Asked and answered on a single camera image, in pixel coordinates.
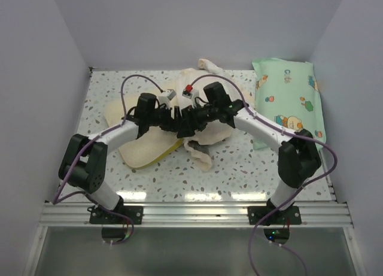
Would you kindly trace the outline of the cream yellow dotted pillow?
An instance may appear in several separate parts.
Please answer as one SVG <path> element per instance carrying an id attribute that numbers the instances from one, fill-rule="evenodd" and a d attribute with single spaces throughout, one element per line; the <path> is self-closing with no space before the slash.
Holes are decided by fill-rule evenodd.
<path id="1" fill-rule="evenodd" d="M 121 101 L 115 100 L 108 103 L 104 117 L 109 127 L 120 123 L 123 117 Z M 118 150 L 127 166 L 141 169 L 158 162 L 182 143 L 182 139 L 178 139 L 176 133 L 151 127 L 145 135 L 125 143 Z"/>

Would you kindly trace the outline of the white pillowcase with cream ruffle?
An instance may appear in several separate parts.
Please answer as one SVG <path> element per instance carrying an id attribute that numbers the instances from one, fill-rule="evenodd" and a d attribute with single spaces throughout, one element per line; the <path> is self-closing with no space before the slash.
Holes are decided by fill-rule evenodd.
<path id="1" fill-rule="evenodd" d="M 185 108 L 194 102 L 182 95 L 182 91 L 186 85 L 202 75 L 216 75 L 217 77 L 205 77 L 193 85 L 199 91 L 199 97 L 206 101 L 207 98 L 203 92 L 203 88 L 215 81 L 220 82 L 225 92 L 230 96 L 230 99 L 235 101 L 240 99 L 238 90 L 234 88 L 228 81 L 222 80 L 219 77 L 233 80 L 233 78 L 223 68 L 220 68 L 213 62 L 207 59 L 198 60 L 198 69 L 188 68 L 181 71 L 180 76 L 176 79 L 177 101 L 180 108 Z M 218 120 L 208 123 L 206 128 L 199 132 L 197 131 L 192 137 L 186 137 L 183 140 L 185 149 L 190 153 L 194 164 L 203 172 L 207 172 L 212 168 L 212 159 L 209 155 L 209 147 L 226 138 L 230 137 L 234 131 L 229 125 L 219 122 Z"/>

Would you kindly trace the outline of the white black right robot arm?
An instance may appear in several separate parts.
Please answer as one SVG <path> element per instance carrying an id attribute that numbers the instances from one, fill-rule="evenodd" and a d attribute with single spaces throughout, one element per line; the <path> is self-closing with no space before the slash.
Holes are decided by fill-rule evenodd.
<path id="1" fill-rule="evenodd" d="M 203 91 L 207 102 L 199 105 L 196 103 L 198 91 L 191 85 L 183 89 L 182 97 L 191 100 L 191 104 L 180 110 L 181 123 L 177 136 L 192 137 L 197 131 L 203 131 L 208 123 L 218 120 L 262 139 L 278 155 L 279 183 L 267 201 L 266 215 L 270 222 L 281 223 L 287 218 L 287 208 L 292 205 L 298 190 L 321 166 L 311 133 L 305 129 L 294 132 L 273 125 L 250 108 L 244 98 L 231 99 L 219 82 L 205 86 Z"/>

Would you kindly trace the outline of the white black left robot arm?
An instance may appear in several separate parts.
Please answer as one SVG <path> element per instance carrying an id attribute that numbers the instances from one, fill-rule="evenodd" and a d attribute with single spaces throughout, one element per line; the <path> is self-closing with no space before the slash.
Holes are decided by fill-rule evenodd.
<path id="1" fill-rule="evenodd" d="M 152 126 L 173 129 L 180 118 L 179 112 L 172 116 L 171 101 L 175 97 L 172 89 L 158 96 L 142 93 L 131 109 L 127 110 L 122 103 L 124 114 L 116 125 L 93 135 L 73 135 L 60 164 L 58 175 L 62 182 L 53 203 L 58 204 L 68 198 L 60 197 L 68 184 L 102 206 L 103 216 L 110 223 L 121 222 L 124 218 L 123 200 L 104 180 L 107 156 L 122 145 L 139 139 Z"/>

